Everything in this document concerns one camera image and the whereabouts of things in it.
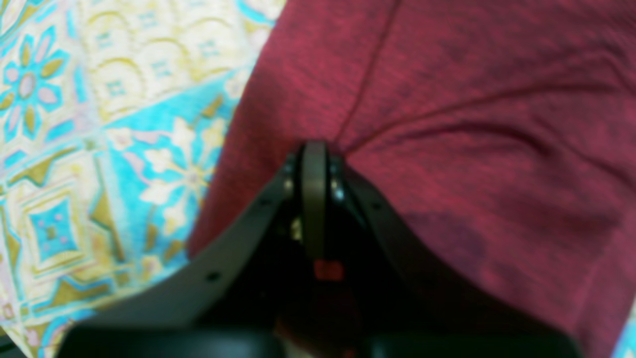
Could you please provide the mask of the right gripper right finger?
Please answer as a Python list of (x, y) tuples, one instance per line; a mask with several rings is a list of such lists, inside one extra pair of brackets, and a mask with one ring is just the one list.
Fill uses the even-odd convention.
[(581, 358), (565, 333), (477, 288), (425, 246), (382, 193), (327, 154), (330, 228), (359, 309), (358, 358)]

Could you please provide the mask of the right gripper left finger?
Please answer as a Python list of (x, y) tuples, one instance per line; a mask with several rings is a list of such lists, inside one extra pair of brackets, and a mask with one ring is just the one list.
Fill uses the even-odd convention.
[(75, 324), (60, 358), (286, 358), (279, 304), (325, 256), (328, 150), (309, 141), (186, 267)]

